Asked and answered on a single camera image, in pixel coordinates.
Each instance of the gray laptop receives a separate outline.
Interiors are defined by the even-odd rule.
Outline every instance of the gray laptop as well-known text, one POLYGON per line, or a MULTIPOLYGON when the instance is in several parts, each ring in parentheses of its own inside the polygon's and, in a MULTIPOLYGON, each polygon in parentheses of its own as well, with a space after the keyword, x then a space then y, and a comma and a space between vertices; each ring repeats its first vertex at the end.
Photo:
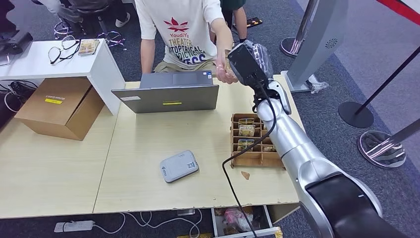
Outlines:
POLYGON ((211 71, 143 74, 140 88, 112 90, 135 113, 214 110, 218 92, 211 71))

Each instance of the eyeglasses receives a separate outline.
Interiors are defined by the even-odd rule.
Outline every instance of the eyeglasses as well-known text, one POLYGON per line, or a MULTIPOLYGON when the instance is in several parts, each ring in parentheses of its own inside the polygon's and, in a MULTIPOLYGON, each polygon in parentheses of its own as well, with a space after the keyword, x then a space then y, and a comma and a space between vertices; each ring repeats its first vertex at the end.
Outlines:
POLYGON ((48 51, 48 58, 50 58, 50 64, 55 64, 55 63, 61 62, 63 60, 69 60, 69 59, 73 58, 73 56, 80 49, 80 43, 81 43, 81 40, 76 40, 74 38, 74 36, 72 36, 72 35, 64 37, 61 40, 61 47, 63 48, 63 50, 58 48, 58 47, 52 47, 48 51), (61 57, 61 52, 69 50, 76 45, 77 45, 76 50, 71 55, 66 56, 66 57, 61 57))

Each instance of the drawer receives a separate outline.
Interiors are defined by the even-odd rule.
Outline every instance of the drawer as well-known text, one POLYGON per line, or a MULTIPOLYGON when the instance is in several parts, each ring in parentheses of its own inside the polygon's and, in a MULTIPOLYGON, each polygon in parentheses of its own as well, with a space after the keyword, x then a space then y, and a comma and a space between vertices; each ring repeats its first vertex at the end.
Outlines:
MULTIPOLYGON (((253 206, 254 210, 262 210, 262 218, 260 221, 260 229, 255 230, 255 233, 259 236, 268 236, 268 235, 274 235, 274 234, 280 234, 280 228, 279 227, 273 227, 271 224, 271 219, 267 211, 267 207, 265 205, 263 206, 253 206)), ((213 229, 214 229, 214 237, 219 238, 254 238, 254 235, 252 232, 244 232, 239 234, 232 234, 232 235, 225 235, 224 228, 226 228, 226 224, 223 222, 224 216, 217 216, 215 214, 215 209, 211 209, 211 216, 213 218, 213 229)))

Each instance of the plastic bag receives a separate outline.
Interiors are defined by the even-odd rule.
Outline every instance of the plastic bag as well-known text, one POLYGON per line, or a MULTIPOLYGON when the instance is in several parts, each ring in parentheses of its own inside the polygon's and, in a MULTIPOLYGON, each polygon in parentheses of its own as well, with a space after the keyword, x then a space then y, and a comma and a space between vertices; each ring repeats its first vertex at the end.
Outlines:
POLYGON ((327 88, 329 86, 326 82, 318 82, 318 80, 315 78, 315 75, 311 75, 309 79, 306 81, 306 84, 311 90, 311 94, 317 93, 321 91, 324 88, 327 88))
MULTIPOLYGON (((252 222, 253 215, 247 214, 248 220, 252 222)), ((245 219, 244 214, 238 208, 228 208, 224 212, 224 218, 228 225, 236 227, 241 232, 250 232, 251 228, 245 219)))
POLYGON ((270 56, 268 55, 268 50, 261 44, 254 44, 252 41, 244 41, 244 45, 247 47, 247 50, 252 54, 258 66, 265 73, 267 78, 273 79, 273 66, 271 64, 270 56))

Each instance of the power bank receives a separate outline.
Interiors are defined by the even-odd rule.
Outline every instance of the power bank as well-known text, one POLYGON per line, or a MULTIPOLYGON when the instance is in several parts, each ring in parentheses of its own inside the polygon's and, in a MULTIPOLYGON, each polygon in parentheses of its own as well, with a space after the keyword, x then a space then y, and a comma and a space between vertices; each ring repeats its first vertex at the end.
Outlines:
POLYGON ((198 164, 189 150, 169 157, 160 163, 160 171, 166 182, 173 182, 198 171, 198 164))

